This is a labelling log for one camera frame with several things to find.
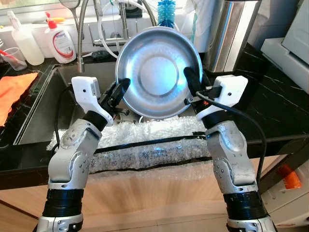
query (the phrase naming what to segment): stainless steel trash can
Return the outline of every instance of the stainless steel trash can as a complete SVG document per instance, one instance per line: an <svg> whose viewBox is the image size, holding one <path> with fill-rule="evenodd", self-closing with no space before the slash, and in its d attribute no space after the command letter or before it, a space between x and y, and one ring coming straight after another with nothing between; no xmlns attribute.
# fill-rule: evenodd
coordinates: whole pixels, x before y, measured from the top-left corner
<svg viewBox="0 0 309 232"><path fill-rule="evenodd" d="M252 29L261 0L217 0L204 65L211 73L235 69Z"/></svg>

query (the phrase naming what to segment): metal bowl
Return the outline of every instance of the metal bowl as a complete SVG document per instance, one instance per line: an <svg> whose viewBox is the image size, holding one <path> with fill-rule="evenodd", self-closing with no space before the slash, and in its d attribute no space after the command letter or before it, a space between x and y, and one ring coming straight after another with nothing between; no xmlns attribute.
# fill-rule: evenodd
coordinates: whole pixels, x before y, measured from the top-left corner
<svg viewBox="0 0 309 232"><path fill-rule="evenodd" d="M120 52L115 70L116 81L129 78L131 84L124 101L135 113L155 119L178 115L191 97L185 67L199 73L202 63L192 43L174 29L148 28L133 37Z"/></svg>

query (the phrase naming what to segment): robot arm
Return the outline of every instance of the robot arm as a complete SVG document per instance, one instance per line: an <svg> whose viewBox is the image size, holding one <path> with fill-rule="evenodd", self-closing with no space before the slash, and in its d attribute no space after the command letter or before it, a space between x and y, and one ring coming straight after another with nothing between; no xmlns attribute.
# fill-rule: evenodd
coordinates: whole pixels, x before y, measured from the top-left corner
<svg viewBox="0 0 309 232"><path fill-rule="evenodd" d="M125 79L101 96L94 77L74 77L76 101L85 111L62 136L48 165L48 192L37 232L77 232L82 228L82 197L92 156L105 126L113 124L115 107L130 85Z"/></svg>
<svg viewBox="0 0 309 232"><path fill-rule="evenodd" d="M201 88L193 71L185 68L188 86L193 96ZM216 102L233 106L239 102L248 80L243 76L217 77L214 86L202 91ZM207 107L199 97L185 100L193 103L197 118L206 130L207 148L212 156L213 171L227 205L227 228L230 232L275 232L255 179L255 170L247 155L247 142L234 121L224 110Z"/></svg>

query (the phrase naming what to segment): plastic bottle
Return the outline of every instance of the plastic bottle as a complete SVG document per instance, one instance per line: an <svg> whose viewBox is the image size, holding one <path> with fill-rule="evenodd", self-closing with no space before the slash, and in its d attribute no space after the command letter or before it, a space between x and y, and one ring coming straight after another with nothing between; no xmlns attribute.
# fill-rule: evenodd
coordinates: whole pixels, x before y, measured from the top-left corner
<svg viewBox="0 0 309 232"><path fill-rule="evenodd" d="M69 33L57 27L54 20L48 20L45 31L48 47L60 64L66 64L76 59L76 52Z"/></svg>
<svg viewBox="0 0 309 232"><path fill-rule="evenodd" d="M12 37L15 40L20 51L25 59L31 65L39 65L44 62L44 55L42 54L37 42L35 41L31 31L25 29L20 24L20 21L15 16L13 11L8 11L7 15L14 27Z"/></svg>

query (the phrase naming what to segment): plastic cup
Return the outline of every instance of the plastic cup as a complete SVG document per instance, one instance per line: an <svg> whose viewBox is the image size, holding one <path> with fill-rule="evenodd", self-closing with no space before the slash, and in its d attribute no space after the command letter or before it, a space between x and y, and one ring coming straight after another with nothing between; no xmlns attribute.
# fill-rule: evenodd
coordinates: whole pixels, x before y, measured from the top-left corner
<svg viewBox="0 0 309 232"><path fill-rule="evenodd" d="M8 62L15 71L21 71L27 67L24 56L18 47L5 49L4 52L6 52L7 55L1 54L1 57L4 61Z"/></svg>

